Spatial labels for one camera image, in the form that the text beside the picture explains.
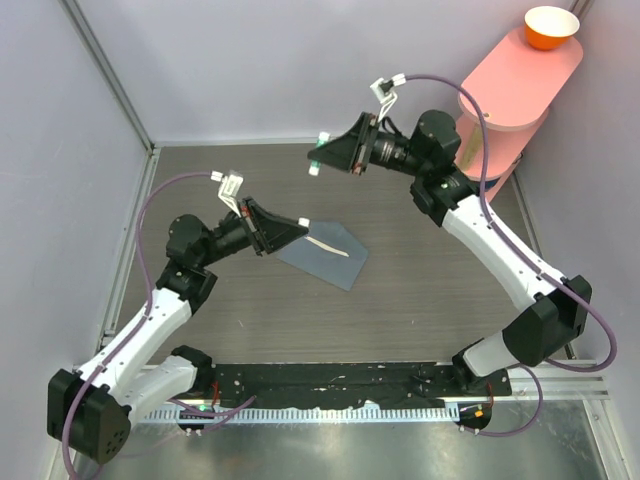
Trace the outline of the white glue stick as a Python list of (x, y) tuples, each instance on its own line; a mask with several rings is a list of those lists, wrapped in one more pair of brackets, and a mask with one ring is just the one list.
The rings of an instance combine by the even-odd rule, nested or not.
[(316, 150), (321, 146), (323, 146), (325, 143), (327, 143), (329, 140), (330, 140), (330, 134), (328, 132), (322, 131), (319, 133), (316, 141), (316, 145), (314, 149), (309, 153), (309, 159), (310, 159), (310, 166), (308, 169), (309, 175), (314, 177), (317, 177), (319, 175), (322, 162), (317, 159)]

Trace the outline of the blue grey envelope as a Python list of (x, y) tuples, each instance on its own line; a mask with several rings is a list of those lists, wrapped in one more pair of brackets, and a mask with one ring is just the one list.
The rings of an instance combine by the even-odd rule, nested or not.
[(349, 258), (328, 253), (305, 237), (279, 251), (277, 258), (344, 291), (350, 291), (369, 257), (369, 250), (339, 222), (311, 221), (306, 236), (346, 251)]

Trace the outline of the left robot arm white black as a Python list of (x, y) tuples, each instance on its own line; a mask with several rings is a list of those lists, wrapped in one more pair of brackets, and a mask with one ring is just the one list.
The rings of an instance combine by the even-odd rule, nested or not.
[(179, 347), (148, 373), (142, 371), (164, 341), (206, 302), (217, 277), (208, 266), (246, 248), (259, 256), (306, 236), (310, 222), (292, 220), (240, 201), (210, 229), (184, 214), (169, 227), (168, 263), (134, 318), (77, 371), (56, 372), (48, 383), (47, 432), (98, 465), (115, 458), (134, 425), (170, 398), (209, 387), (211, 358)]

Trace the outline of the beige letter paper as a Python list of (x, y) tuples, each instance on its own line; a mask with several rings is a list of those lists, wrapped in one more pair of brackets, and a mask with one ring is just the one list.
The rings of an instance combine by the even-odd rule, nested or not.
[(346, 251), (334, 248), (334, 247), (330, 246), (329, 244), (326, 244), (326, 243), (324, 243), (324, 242), (322, 242), (322, 241), (320, 241), (320, 240), (318, 240), (318, 239), (316, 239), (314, 237), (311, 237), (309, 235), (305, 237), (305, 240), (307, 240), (311, 244), (315, 245), (316, 247), (318, 247), (318, 248), (320, 248), (320, 249), (322, 249), (322, 250), (324, 250), (324, 251), (326, 251), (328, 253), (332, 253), (334, 255), (338, 255), (338, 256), (341, 256), (341, 257), (344, 257), (344, 258), (349, 258), (350, 257), (349, 253), (347, 253)]

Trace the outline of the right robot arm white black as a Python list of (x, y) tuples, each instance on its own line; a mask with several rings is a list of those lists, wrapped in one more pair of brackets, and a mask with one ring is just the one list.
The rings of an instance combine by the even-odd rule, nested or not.
[[(490, 209), (481, 206), (477, 185), (455, 165), (461, 139), (453, 118), (439, 110), (423, 113), (410, 137), (389, 119), (362, 113), (343, 135), (322, 132), (307, 157), (322, 165), (361, 175), (377, 165), (412, 177), (414, 204), (462, 242), (507, 292), (518, 316), (501, 331), (457, 353), (457, 383), (471, 390), (493, 373), (516, 364), (535, 367), (580, 336), (586, 325), (591, 285), (549, 267)], [(500, 238), (519, 248), (514, 253)]]

